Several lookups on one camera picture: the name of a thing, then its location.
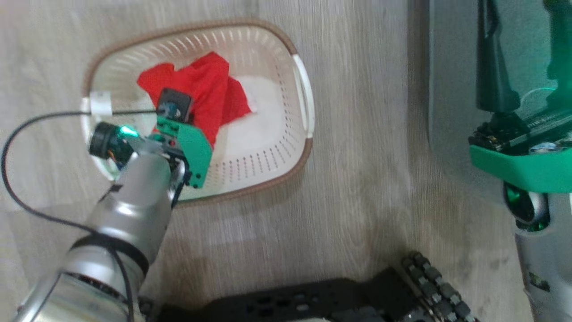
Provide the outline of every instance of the laundry basket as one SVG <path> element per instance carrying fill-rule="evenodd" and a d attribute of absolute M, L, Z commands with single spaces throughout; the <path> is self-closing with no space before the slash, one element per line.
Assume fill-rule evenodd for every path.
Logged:
<path fill-rule="evenodd" d="M 162 62 L 179 69 L 209 52 L 229 62 L 253 113 L 220 128 L 204 186 L 184 188 L 180 201 L 231 198 L 279 184 L 302 169 L 312 147 L 314 104 L 304 64 L 288 37 L 261 21 L 188 26 L 108 50 L 88 73 L 82 108 L 153 109 L 136 83 L 139 74 Z M 156 116 L 85 117 L 86 141 L 99 121 L 148 135 Z M 113 162 L 94 161 L 108 179 L 116 178 Z"/>

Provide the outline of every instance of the robotic arm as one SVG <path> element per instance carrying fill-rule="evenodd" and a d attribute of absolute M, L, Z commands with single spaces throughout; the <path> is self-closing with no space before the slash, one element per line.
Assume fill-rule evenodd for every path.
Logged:
<path fill-rule="evenodd" d="M 210 162 L 208 141 L 188 124 L 190 104 L 165 89 L 157 130 L 147 138 L 127 126 L 96 126 L 89 152 L 112 159 L 120 174 L 84 224 L 92 233 L 34 287 L 13 321 L 123 322 L 130 305 L 133 319 L 142 320 L 132 297 L 155 261 L 183 186 L 201 187 Z"/>
<path fill-rule="evenodd" d="M 117 133 L 120 128 L 100 123 L 91 152 L 112 149 L 117 157 L 122 150 L 129 151 L 123 139 L 117 140 Z M 124 160 L 119 178 L 86 222 L 107 237 L 92 234 L 78 239 L 59 269 L 35 286 L 14 321 L 125 321 L 128 293 L 107 247 L 112 244 L 117 250 L 131 294 L 137 294 L 157 256 L 186 168 L 182 160 L 167 159 L 156 141 L 123 137 L 138 147 Z M 122 145 L 110 147 L 113 140 Z M 136 320 L 142 320 L 138 310 Z"/>
<path fill-rule="evenodd" d="M 545 0 L 551 15 L 547 106 L 521 119 L 499 42 L 494 0 L 479 0 L 478 107 L 492 119 L 469 138 L 473 165 L 505 182 L 535 321 L 572 321 L 572 4 Z"/>

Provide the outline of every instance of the red cloth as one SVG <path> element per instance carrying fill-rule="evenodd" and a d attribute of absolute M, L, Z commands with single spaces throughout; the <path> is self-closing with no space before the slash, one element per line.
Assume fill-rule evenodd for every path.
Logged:
<path fill-rule="evenodd" d="M 168 63 L 152 67 L 139 75 L 137 84 L 149 94 L 155 108 L 165 87 L 192 97 L 193 125 L 214 148 L 222 125 L 251 112 L 242 85 L 228 72 L 228 62 L 212 52 L 177 71 Z"/>

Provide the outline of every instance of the wood grain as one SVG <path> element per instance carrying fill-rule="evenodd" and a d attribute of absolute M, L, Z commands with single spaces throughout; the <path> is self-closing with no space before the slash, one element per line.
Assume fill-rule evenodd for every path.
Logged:
<path fill-rule="evenodd" d="M 77 109 L 90 59 L 156 28 L 260 17 L 291 37 L 308 68 L 316 132 L 304 171 L 262 193 L 177 208 L 143 294 L 200 307 L 274 286 L 365 280 L 419 249 L 483 320 L 531 321 L 510 216 L 450 182 L 428 146 L 426 3 L 54 1 L 11 10 L 0 10 L 4 138 L 32 115 Z M 77 133 L 76 120 L 31 129 L 10 168 L 34 206 L 81 220 L 107 184 L 78 152 Z M 77 232 L 30 219 L 2 198 L 0 288 L 9 295 L 0 313 L 8 313 Z"/>

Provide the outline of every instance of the green mount bracket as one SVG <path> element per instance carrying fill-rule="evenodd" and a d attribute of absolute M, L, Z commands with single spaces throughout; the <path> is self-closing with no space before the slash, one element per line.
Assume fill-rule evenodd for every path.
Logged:
<path fill-rule="evenodd" d="M 548 154 L 510 156 L 471 146 L 470 154 L 475 167 L 526 191 L 572 193 L 572 149 Z"/>
<path fill-rule="evenodd" d="M 213 154 L 202 131 L 192 125 L 171 121 L 162 116 L 157 117 L 157 129 L 161 133 L 177 138 L 189 166 L 189 172 L 192 174 L 189 185 L 202 188 Z"/>

